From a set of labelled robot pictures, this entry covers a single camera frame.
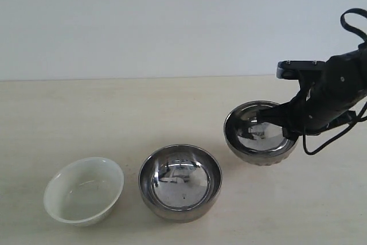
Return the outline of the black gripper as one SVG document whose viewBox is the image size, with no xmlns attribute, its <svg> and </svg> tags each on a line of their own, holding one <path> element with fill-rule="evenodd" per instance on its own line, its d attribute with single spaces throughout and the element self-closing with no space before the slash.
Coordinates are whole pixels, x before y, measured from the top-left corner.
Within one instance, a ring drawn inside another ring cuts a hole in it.
<svg viewBox="0 0 367 245">
<path fill-rule="evenodd" d="M 359 77 L 322 76 L 301 85 L 290 102 L 259 102 L 256 119 L 282 126 L 283 137 L 297 141 L 301 135 L 318 135 L 356 122 L 357 114 L 351 108 L 363 98 L 364 81 Z"/>
</svg>

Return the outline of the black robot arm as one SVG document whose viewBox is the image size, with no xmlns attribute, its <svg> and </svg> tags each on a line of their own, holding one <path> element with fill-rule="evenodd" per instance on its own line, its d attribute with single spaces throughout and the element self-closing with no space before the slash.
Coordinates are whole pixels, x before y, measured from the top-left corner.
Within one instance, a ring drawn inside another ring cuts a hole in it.
<svg viewBox="0 0 367 245">
<path fill-rule="evenodd" d="M 327 61 L 280 61 L 276 76 L 297 80 L 300 90 L 289 102 L 258 111 L 258 122 L 280 126 L 288 139 L 318 135 L 357 117 L 351 108 L 366 97 L 366 48 Z"/>
</svg>

